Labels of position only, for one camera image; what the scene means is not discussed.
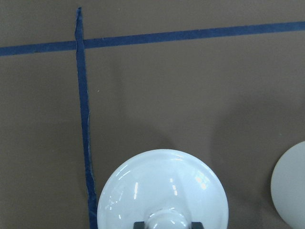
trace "white disc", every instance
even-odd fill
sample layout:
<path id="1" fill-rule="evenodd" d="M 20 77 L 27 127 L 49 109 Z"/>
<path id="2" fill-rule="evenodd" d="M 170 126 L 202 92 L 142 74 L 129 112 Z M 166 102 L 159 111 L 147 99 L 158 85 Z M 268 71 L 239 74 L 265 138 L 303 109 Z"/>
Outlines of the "white disc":
<path id="1" fill-rule="evenodd" d="M 205 163 L 181 151 L 159 149 L 136 155 L 115 170 L 103 188 L 97 219 L 99 229 L 133 229 L 139 221 L 153 228 L 202 222 L 205 229 L 226 229 L 228 202 Z"/>
<path id="2" fill-rule="evenodd" d="M 294 229 L 305 228 L 305 142 L 290 148 L 277 162 L 271 195 L 282 219 Z"/>

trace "blue tape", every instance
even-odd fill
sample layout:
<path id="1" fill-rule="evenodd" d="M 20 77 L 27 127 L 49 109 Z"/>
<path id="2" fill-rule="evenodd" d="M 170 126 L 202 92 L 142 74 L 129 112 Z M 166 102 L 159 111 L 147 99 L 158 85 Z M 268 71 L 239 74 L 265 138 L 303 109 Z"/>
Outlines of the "blue tape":
<path id="1" fill-rule="evenodd" d="M 226 37 L 303 30 L 305 30 L 305 21 L 98 38 L 84 40 L 84 44 L 86 49 L 91 49 L 119 45 L 171 42 L 212 37 Z"/>
<path id="2" fill-rule="evenodd" d="M 85 49 L 91 49 L 119 45 L 170 42 L 291 31 L 305 31 L 305 21 L 88 39 L 84 40 L 84 47 Z M 67 51 L 75 49 L 76 44 L 74 41 L 21 45 L 0 48 L 0 56 L 28 54 L 34 52 Z"/>
<path id="3" fill-rule="evenodd" d="M 68 51 L 68 50 L 76 50 L 75 41 L 2 47 L 0 48 L 0 56 L 31 54 L 35 52 L 57 52 L 57 51 Z"/>
<path id="4" fill-rule="evenodd" d="M 82 128 L 82 141 L 85 160 L 85 175 L 86 185 L 88 191 L 88 209 L 90 229 L 97 229 L 97 201 L 94 187 L 94 176 L 90 152 L 90 110 L 89 110 L 89 96 L 86 78 L 86 62 L 85 62 L 85 47 L 83 43 L 83 30 L 82 30 L 82 15 L 81 8 L 76 11 L 76 62 L 77 62 L 77 75 L 80 93 L 81 104 L 81 128 Z"/>

